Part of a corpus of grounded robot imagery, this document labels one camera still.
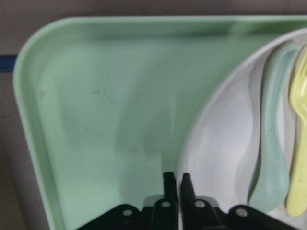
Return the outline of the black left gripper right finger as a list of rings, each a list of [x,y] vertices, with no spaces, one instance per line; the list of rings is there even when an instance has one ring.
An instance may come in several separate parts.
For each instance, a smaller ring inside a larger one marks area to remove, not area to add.
[[[195,199],[195,193],[189,173],[183,173],[181,182],[181,203],[190,202]]]

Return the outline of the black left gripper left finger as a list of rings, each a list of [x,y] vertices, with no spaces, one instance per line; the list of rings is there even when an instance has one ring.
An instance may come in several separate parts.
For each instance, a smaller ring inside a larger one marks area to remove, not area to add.
[[[173,172],[163,173],[164,198],[178,203],[177,183]]]

